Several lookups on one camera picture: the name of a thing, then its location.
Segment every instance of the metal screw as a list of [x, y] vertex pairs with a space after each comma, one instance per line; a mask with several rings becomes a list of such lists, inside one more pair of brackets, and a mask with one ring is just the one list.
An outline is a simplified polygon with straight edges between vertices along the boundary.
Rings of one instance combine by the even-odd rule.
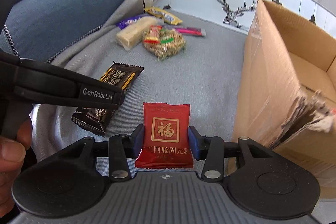
[[115, 170], [112, 172], [112, 177], [115, 179], [124, 179], [128, 176], [128, 172], [125, 170]]
[[218, 179], [221, 176], [221, 173], [216, 170], [208, 170], [204, 175], [208, 179]]

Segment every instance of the cardboard box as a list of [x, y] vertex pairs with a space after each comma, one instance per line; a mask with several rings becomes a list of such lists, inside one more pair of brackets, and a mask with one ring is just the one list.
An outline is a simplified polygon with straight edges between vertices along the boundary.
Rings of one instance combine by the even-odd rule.
[[[232, 141], [248, 136], [309, 170], [336, 198], [336, 40], [259, 0], [245, 43]], [[231, 172], [234, 162], [230, 162]]]

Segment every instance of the purple wrapper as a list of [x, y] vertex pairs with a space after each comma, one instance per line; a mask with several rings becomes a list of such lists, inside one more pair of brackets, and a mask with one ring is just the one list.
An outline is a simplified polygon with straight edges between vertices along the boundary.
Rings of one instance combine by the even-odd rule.
[[149, 16], [148, 14], [142, 14], [142, 15], [138, 15], [135, 17], [130, 17], [128, 19], [122, 20], [119, 23], [117, 23], [116, 25], [120, 28], [120, 29], [124, 29], [126, 28], [128, 25], [133, 24], [134, 22], [138, 21], [140, 18], [143, 17], [147, 17]]

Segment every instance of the candy bar wrapper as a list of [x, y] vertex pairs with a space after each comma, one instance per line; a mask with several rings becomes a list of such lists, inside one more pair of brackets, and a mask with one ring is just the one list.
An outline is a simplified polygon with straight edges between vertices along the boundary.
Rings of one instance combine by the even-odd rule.
[[169, 30], [176, 30], [179, 33], [183, 34], [183, 35], [192, 35], [195, 37], [205, 37], [205, 29], [200, 29], [200, 28], [194, 28], [194, 27], [185, 27], [185, 26], [169, 26], [169, 25], [165, 25], [164, 28], [167, 28]]
[[138, 15], [138, 16], [135, 16], [135, 17], [130, 17], [128, 19], [125, 19], [125, 20], [122, 20], [120, 21], [119, 23], [117, 23], [116, 25], [120, 28], [120, 29], [124, 29], [126, 28], [128, 25], [131, 25], [135, 22], [137, 22], [140, 18], [143, 18], [143, 17], [148, 17], [150, 16], [149, 14], [142, 14], [142, 15]]
[[145, 8], [145, 12], [155, 17], [162, 18], [166, 23], [170, 25], [177, 25], [183, 22], [178, 17], [157, 7]]
[[[100, 81], [118, 86], [126, 94], [142, 71], [143, 67], [113, 62], [113, 65], [104, 73]], [[79, 107], [72, 114], [71, 120], [87, 131], [105, 136], [106, 127], [115, 111], [115, 109]]]
[[190, 105], [143, 103], [145, 134], [137, 168], [193, 168], [189, 149]]

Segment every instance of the black snack wrapper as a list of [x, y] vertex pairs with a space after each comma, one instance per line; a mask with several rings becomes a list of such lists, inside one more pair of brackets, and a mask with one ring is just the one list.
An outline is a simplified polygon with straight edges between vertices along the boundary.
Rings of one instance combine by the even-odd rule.
[[[126, 94], [142, 71], [143, 67], [113, 62], [113, 65], [104, 73], [100, 81], [118, 86]], [[105, 136], [106, 127], [115, 112], [115, 109], [79, 107], [72, 114], [71, 120], [87, 131]]]

